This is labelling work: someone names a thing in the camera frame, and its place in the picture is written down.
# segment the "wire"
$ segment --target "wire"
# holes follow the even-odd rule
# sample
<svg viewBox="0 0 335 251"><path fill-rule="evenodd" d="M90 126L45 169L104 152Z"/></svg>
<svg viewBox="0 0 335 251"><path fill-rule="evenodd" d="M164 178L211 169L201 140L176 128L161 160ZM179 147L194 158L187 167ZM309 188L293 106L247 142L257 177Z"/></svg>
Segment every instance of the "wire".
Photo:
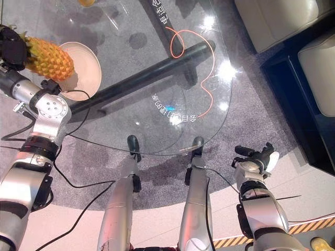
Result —
<svg viewBox="0 0 335 251"><path fill-rule="evenodd" d="M56 159L57 157L59 156L59 154L61 153L62 151L62 145L60 146L59 148L59 151L55 157L55 160L53 161L53 166L54 166L54 169L57 170L57 172L66 180L66 182L73 188L85 188L85 187L91 187L91 186L95 186L95 185L101 185L101 184L106 184L106 183L110 183L110 182L115 182L115 180L108 180L108 181L102 181L102 182L97 182L97 183L93 183L93 184L89 184L89 185L84 185L84 186L76 186L74 184L72 184L69 179L65 176L65 174L63 172L61 172L59 170L59 168L57 167L56 165Z"/></svg>
<svg viewBox="0 0 335 251"><path fill-rule="evenodd" d="M18 148L18 147L10 147L10 146L4 146L4 145L0 145L1 148L7 148L7 149L13 149L13 150L18 150L20 151L21 148Z"/></svg>
<svg viewBox="0 0 335 251"><path fill-rule="evenodd" d="M209 177L207 178L208 178L208 181L207 181L207 187L206 187L206 227L207 227L207 233L208 233L211 248L213 251L215 251L215 246L213 243L213 238L211 236L210 229L209 229L209 223L208 223L208 187L209 187L210 178Z"/></svg>
<svg viewBox="0 0 335 251"><path fill-rule="evenodd" d="M289 197L279 198L279 199L276 199L276 200L286 200L286 199L297 198L297 197L300 197L300 196L301 196L301 195L294 195L294 196L289 196Z"/></svg>
<svg viewBox="0 0 335 251"><path fill-rule="evenodd" d="M232 186L232 184L221 174L219 173L218 171L214 170L214 169L211 169L211 168L207 168L207 170L211 170L213 172L215 172L217 175L219 175L222 179L224 179L231 187L232 189L235 190L236 193L240 194L240 192L238 190L235 189L235 187ZM286 200L286 199L292 199L292 198L297 198L297 197L300 197L301 195L294 195L294 196L289 196L289 197L284 197L284 198L279 198L279 199L276 199L276 200Z"/></svg>
<svg viewBox="0 0 335 251"><path fill-rule="evenodd" d="M246 246L244 247L244 251L249 251L249 248L252 246L253 246L253 242L246 244Z"/></svg>
<svg viewBox="0 0 335 251"><path fill-rule="evenodd" d="M6 136L3 136L3 137L1 138L2 141L23 141L23 142L26 141L26 139L12 139L13 136L18 135L18 134L20 134L20 133L23 133L23 132L29 130L29 129L32 128L32 127L34 126L34 124L35 124L36 119L35 119L34 116L32 116L30 113L28 113L27 111L24 111L24 112L22 113L22 115L25 116L26 118L30 119L30 120L31 120L31 123L30 123L29 125L27 125L26 127L23 127L22 129L16 131L16 132L12 132L12 133L10 133L10 134L8 134L8 135L6 135Z"/></svg>
<svg viewBox="0 0 335 251"><path fill-rule="evenodd" d="M309 219L309 220L304 220L304 221L288 221L288 222L291 222L291 223L304 223L306 221L314 221L314 220L318 220L318 219L321 219L323 217L327 217L327 216L331 216L333 215L335 216L335 212L334 213L329 213L329 214L326 214L326 215L323 215L323 216L320 216L320 217L317 217L317 218L314 218L314 219Z"/></svg>
<svg viewBox="0 0 335 251"><path fill-rule="evenodd" d="M212 52L212 55L213 55L213 65L212 65L212 67L211 67L211 70L210 70L208 76L207 76L204 80L202 80L201 83L200 83L201 88L202 88L202 89L203 89L203 90L210 96L210 105L209 105L209 108L207 109L207 111L205 111L204 113L202 113L202 114L200 114L200 115L198 116L198 118L200 118L200 117L206 115L206 114L210 111L210 109L211 109L212 106L213 106L213 102L214 102L213 95L210 93L209 90L207 90L207 89L204 87L204 82L206 82L206 81L209 79L209 77L211 76L211 74L213 73L213 70L214 70L214 66L215 66L215 55L214 55L214 50L213 50L213 48L211 47L210 43L207 41L207 39L205 39L203 36L201 36L200 34L194 32L194 31L191 31L191 30L180 30L180 31L175 31L174 29L172 29L172 28L170 28L170 27L167 27L167 26L165 26L165 28L168 29L168 30L170 30L170 31L172 31L172 32L174 32L174 35L173 35L173 37L172 37L172 39L171 39L171 41L170 41L170 53L171 53L171 56L174 57L175 59L180 58L180 57L184 54L184 51L185 51L184 40L183 40L183 38L179 35L179 33L182 33L182 32L189 32L189 33L192 33L192 34L194 34L194 35L197 35L198 37L200 37L201 39L203 39L203 40L207 43L207 45L209 46L209 48L210 48L210 50L211 50L211 52ZM173 44L173 41L174 41L174 39L175 39L176 36L178 36L178 37L180 38L180 40L182 41L182 44L183 44L183 51L182 51L181 54L179 54L178 56L174 55L174 54L173 54L173 50L172 50L172 44Z"/></svg>
<svg viewBox="0 0 335 251"><path fill-rule="evenodd" d="M111 182L107 188L105 188L101 193L99 193L93 200L90 201L89 204L87 204L87 206L83 209L83 211L81 212L81 214L79 215L79 217L77 218L77 220L75 221L75 223L73 224L73 226L68 230L66 231L65 233L59 235L58 237L52 239L51 241L43 244L42 246L40 246L39 248L37 248L35 251L40 251L42 250L43 248L45 248L46 246L50 245L51 243L54 243L55 241L59 240L60 238L63 238L64 236L70 234L74 229L75 227L77 226L77 224L79 223L80 219L82 218L82 216L84 215L84 213L86 212L86 210L90 207L90 205L92 205L92 203L98 199L101 195L103 195L112 185L114 184L114 182Z"/></svg>
<svg viewBox="0 0 335 251"><path fill-rule="evenodd" d="M74 133L75 131L77 131L84 123L85 123L85 121L86 121L86 119L87 119L87 117L88 117L88 114L90 113L90 110L91 110L91 98L90 98L90 96L89 96L89 94L87 94L87 92L85 92L84 90L66 90L66 91L64 91L65 93L72 93L72 92L80 92L80 93L84 93L84 94L86 94L86 96L88 97L88 109L87 109L87 113L86 113L86 115L85 115L85 118L83 119L83 121L80 123L80 125L76 128L76 129L74 129L73 131L71 131L71 132L69 132L69 133L67 133L66 134L66 136L67 135L71 135L72 133Z"/></svg>
<svg viewBox="0 0 335 251"><path fill-rule="evenodd" d="M234 189L235 190L235 192L237 193L237 194L240 194L240 192L235 188L235 187L233 187L232 186L232 184L221 174L221 173L219 173L218 171L216 171L216 170L214 170L214 169L211 169L211 168L206 168L207 170L211 170L211 171L213 171L214 173L216 173L217 175L219 175L222 179L224 179L231 187L232 187L232 189Z"/></svg>

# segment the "floor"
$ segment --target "floor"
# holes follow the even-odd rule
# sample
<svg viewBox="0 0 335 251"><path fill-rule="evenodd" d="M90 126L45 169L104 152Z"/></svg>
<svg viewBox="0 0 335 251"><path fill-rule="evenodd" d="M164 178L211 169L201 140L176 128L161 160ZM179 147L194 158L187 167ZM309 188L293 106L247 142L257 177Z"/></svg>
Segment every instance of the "floor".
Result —
<svg viewBox="0 0 335 251"><path fill-rule="evenodd" d="M308 220L334 211L334 177L306 164L299 148L283 156L272 177L265 181L276 198L301 195L298 198L280 201L289 221ZM213 192L210 199L214 239L241 234L236 212L238 203L236 192L227 187ZM176 245L183 208L184 203L178 203L168 207L134 211L131 232L133 246ZM51 204L31 214L20 250L35 250L66 232L80 212L79 209ZM87 211L71 234L46 247L45 250L62 250L67 246L71 246L71 250L95 250L102 217L102 211Z"/></svg>
<svg viewBox="0 0 335 251"><path fill-rule="evenodd" d="M190 14L196 14L197 11L206 9L205 2L194 0L190 1L190 7L184 7L188 8L186 11ZM301 195L281 201L289 220L306 220L332 212L335 208L332 193L335 189L334 177L306 164L259 68L266 59L280 50L281 45L256 54L233 0L213 2L236 75L232 80L231 105L226 122L205 146L204 159L207 165L235 183L233 168L230 167L236 156L234 146L242 144L259 150L269 141L280 152L281 158L266 183L277 198ZM25 118L13 114L12 108L16 101L0 95L0 103L3 107L0 112L1 135L27 123ZM125 157L125 153L96 147L73 138L66 138L63 147L67 151L60 155L58 167L78 185L117 177L118 165ZM2 175L15 157L15 152L0 149L0 156ZM171 246L177 243L187 194L183 181L188 164L188 155L144 156L139 166L143 190L134 199L131 242L135 247ZM54 170L51 175L54 177L54 203L30 216L20 250L35 250L67 231L81 209L104 188L101 185L78 191L70 188ZM237 195L220 177L211 173L209 175L214 238L240 234L236 213ZM90 207L92 211L87 211L73 233L45 250L64 250L64 247L69 246L72 250L95 250L103 217L101 210L107 199L108 194L97 200Z"/></svg>

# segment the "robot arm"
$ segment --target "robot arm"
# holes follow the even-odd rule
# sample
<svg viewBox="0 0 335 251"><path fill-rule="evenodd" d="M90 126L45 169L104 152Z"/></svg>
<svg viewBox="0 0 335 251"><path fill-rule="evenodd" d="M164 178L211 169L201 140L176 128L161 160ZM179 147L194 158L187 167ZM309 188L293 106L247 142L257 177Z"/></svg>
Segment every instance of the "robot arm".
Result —
<svg viewBox="0 0 335 251"><path fill-rule="evenodd" d="M14 36L6 29L0 30L3 41ZM0 180L0 250L18 250L23 239L29 213L43 207L51 190L52 177L49 176L52 163L65 136L64 126L71 117L71 111L57 90L41 89L16 70L22 70L19 61L6 58L6 49L12 45L2 45L0 62L0 89L20 104L15 111L34 112L35 125L29 137L17 154L13 164ZM58 86L53 81L42 85Z"/></svg>
<svg viewBox="0 0 335 251"><path fill-rule="evenodd" d="M246 156L235 158L232 166L240 191L240 227L246 237L254 239L254 250L304 251L304 246L288 234L285 212L264 183L278 161L278 152L269 143L261 153L241 146L235 151Z"/></svg>

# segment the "glass table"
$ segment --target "glass table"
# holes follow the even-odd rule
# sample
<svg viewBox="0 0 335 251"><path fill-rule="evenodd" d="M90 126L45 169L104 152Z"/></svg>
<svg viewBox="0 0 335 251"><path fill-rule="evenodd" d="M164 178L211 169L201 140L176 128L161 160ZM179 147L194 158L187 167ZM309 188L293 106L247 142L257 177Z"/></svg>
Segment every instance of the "glass table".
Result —
<svg viewBox="0 0 335 251"><path fill-rule="evenodd" d="M225 121L234 70L210 0L11 0L3 24L56 44L80 42L97 56L99 91L91 101L67 99L69 130L91 108L76 137L126 151L133 134L141 153L175 155L194 149L196 136L208 142Z"/></svg>

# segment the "couch cushion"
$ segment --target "couch cushion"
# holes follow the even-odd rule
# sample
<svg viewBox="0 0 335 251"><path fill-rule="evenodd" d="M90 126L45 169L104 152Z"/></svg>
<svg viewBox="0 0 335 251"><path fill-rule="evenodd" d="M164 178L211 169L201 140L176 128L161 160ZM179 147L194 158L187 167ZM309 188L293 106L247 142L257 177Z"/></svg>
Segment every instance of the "couch cushion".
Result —
<svg viewBox="0 0 335 251"><path fill-rule="evenodd" d="M335 117L335 30L306 45L298 57L321 113Z"/></svg>
<svg viewBox="0 0 335 251"><path fill-rule="evenodd" d="M332 0L235 0L257 52L307 29L335 8Z"/></svg>

